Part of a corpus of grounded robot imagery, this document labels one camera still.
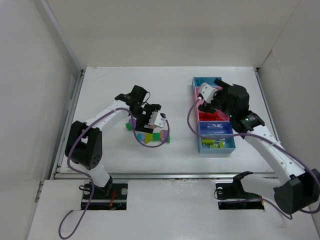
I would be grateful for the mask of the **purple flower lego piece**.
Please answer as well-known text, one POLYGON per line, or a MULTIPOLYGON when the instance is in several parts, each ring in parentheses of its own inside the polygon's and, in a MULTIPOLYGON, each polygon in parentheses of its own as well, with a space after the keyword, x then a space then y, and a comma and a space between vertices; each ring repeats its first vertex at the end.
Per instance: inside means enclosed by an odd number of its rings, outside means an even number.
POLYGON ((163 143, 170 143, 170 135, 167 130, 161 130, 160 131, 160 141, 163 143))

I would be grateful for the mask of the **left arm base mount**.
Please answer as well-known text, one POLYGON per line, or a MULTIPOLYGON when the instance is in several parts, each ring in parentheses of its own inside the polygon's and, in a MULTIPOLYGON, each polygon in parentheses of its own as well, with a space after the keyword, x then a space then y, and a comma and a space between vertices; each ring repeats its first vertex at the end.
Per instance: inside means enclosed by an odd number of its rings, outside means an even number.
MULTIPOLYGON (((89 201, 92 186, 90 182, 87 182, 78 188, 82 191, 80 209, 84 210, 89 201)), ((87 209, 92 211, 125 211, 127 209, 127 196, 127 183, 113 183, 107 193, 96 187, 87 209)))

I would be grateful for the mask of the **long multicolour lego stack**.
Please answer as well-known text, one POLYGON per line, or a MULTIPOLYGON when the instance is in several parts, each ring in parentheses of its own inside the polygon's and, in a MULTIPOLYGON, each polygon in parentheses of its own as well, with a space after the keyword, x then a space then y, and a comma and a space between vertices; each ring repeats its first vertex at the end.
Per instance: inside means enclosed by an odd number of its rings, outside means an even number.
POLYGON ((137 139, 148 144, 149 142, 162 142, 161 134, 158 133, 138 133, 137 139))

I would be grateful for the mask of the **red angular lego piece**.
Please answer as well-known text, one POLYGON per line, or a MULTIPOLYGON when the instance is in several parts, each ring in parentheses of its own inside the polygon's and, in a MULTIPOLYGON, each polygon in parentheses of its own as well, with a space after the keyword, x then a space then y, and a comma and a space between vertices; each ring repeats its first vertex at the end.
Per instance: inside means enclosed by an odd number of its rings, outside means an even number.
POLYGON ((211 113, 207 113, 207 112, 200 112, 199 113, 199 120, 204 122, 204 121, 213 121, 214 115, 212 115, 211 113))

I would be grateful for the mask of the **lime lego plate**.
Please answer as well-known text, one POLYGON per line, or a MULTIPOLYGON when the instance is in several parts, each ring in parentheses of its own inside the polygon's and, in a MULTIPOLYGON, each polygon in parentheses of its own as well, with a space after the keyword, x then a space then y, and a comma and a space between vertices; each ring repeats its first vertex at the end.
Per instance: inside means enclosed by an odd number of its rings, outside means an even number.
POLYGON ((213 145, 214 143, 215 143, 214 139, 206 139, 206 138, 201 139, 201 144, 203 146, 210 146, 210 145, 213 145))

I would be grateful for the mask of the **turquoise lego bricks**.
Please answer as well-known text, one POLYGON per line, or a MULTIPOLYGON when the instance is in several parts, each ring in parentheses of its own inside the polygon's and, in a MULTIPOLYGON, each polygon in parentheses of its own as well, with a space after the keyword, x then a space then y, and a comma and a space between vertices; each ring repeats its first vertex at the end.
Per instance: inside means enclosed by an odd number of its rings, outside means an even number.
POLYGON ((194 85, 196 87, 200 87, 203 83, 205 83, 205 79, 204 78, 195 78, 194 79, 194 85))

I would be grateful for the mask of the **purple round lego piece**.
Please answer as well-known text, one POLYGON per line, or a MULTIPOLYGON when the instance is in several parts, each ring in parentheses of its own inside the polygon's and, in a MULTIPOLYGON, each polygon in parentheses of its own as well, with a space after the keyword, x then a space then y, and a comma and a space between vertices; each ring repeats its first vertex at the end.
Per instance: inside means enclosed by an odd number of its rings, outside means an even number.
POLYGON ((128 131, 133 131, 136 128, 136 119, 129 119, 128 122, 125 124, 128 131))

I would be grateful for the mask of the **lime green lego brick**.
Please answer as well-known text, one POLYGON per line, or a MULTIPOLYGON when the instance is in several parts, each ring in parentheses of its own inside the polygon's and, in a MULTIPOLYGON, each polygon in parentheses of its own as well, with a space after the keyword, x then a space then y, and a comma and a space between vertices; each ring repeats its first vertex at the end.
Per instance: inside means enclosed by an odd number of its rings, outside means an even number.
POLYGON ((209 148, 210 149, 218 149, 218 148, 220 148, 218 145, 209 145, 209 148))

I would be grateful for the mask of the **aluminium front rail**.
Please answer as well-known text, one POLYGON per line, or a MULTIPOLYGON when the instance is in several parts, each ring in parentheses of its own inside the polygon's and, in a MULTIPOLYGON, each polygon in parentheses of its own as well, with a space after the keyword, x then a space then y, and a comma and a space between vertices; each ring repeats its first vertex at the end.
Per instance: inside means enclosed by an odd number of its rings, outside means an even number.
MULTIPOLYGON (((232 179, 236 173, 232 174, 209 174, 209 173, 110 173, 114 179, 118 180, 182 180, 182 179, 232 179)), ((85 179, 80 173, 55 173, 51 180, 85 179)))

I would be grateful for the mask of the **red lego cluster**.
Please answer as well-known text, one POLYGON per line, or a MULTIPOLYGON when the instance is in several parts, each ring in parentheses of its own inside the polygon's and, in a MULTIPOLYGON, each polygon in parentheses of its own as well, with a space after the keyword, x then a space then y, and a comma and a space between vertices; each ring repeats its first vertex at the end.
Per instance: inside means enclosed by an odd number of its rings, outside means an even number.
POLYGON ((212 116, 211 116, 212 120, 213 121, 223 121, 224 119, 219 116, 217 113, 214 113, 212 116))

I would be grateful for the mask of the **blue and pink sorting tray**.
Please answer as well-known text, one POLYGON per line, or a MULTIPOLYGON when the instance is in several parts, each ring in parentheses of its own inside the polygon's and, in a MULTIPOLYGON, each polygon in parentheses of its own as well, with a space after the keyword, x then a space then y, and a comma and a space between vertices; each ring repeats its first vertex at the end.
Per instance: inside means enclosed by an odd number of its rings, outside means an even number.
MULTIPOLYGON (((198 90, 200 87, 195 86, 195 78, 203 78, 205 82, 214 85, 214 79, 222 79, 221 77, 194 77, 192 79, 192 91, 193 96, 196 99, 198 97, 198 90)), ((229 121, 229 117, 222 113, 221 111, 216 111, 220 117, 223 118, 223 121, 200 121, 199 120, 199 113, 205 113, 200 111, 199 109, 195 110, 195 117, 196 117, 196 124, 197 124, 197 133, 202 136, 213 136, 213 135, 232 135, 233 129, 229 121)), ((198 142, 198 153, 199 154, 206 154, 211 155, 214 157, 225 157, 230 155, 235 149, 235 141, 233 137, 230 138, 222 138, 222 139, 215 139, 213 145, 218 145, 219 141, 224 141, 225 146, 224 148, 210 148, 208 145, 202 145, 202 137, 197 138, 198 142)))

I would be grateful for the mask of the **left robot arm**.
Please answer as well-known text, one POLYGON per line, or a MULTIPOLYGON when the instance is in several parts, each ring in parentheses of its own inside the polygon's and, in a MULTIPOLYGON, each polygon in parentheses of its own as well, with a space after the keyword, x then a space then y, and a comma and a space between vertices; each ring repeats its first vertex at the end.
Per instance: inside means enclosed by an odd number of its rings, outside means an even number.
POLYGON ((135 119, 134 130, 153 133, 153 127, 163 128, 166 117, 161 113, 160 104, 144 102, 148 91, 134 85, 131 92, 121 93, 106 109, 84 122, 72 123, 65 147, 65 156, 74 164, 81 165, 93 180, 94 191, 108 196, 113 179, 101 163, 103 156, 103 136, 119 121, 130 117, 135 119))

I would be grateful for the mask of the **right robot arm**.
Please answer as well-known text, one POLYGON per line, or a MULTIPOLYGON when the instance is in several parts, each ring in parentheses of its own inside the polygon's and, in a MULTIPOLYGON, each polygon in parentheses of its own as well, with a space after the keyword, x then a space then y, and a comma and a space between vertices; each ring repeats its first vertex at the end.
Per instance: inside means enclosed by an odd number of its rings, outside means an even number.
POLYGON ((287 215, 303 211, 320 198, 320 173, 286 151, 272 136, 265 122, 250 110, 250 96, 246 88, 230 85, 218 78, 214 84, 203 82, 198 89, 203 102, 198 109, 213 114, 221 111, 229 117, 232 129, 249 143, 268 163, 277 179, 265 179, 252 172, 233 178, 237 197, 255 194, 275 201, 287 215))

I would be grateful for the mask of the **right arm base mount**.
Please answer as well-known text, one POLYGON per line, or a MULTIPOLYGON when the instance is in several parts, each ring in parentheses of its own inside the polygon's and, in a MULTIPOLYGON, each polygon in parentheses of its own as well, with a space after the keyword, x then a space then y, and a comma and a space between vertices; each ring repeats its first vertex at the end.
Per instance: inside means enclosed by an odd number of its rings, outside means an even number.
POLYGON ((218 200, 219 210, 264 210, 261 196, 246 192, 241 180, 250 176, 251 171, 245 171, 233 177, 232 182, 216 182, 214 197, 218 200))

